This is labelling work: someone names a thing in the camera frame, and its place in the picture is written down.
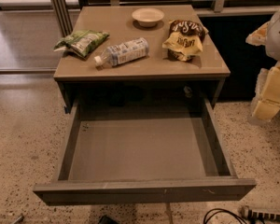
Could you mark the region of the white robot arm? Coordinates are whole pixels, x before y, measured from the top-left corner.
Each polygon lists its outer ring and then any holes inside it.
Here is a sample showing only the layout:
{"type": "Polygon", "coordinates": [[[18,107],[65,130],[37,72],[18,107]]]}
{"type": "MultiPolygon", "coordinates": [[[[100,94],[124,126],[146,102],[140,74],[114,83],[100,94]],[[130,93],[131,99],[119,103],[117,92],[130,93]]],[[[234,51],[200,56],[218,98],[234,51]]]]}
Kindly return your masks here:
{"type": "Polygon", "coordinates": [[[251,102],[250,120],[263,124],[280,111],[280,8],[269,21],[250,34],[245,42],[253,46],[263,46],[266,55],[276,60],[272,68],[260,69],[255,97],[251,102]]]}

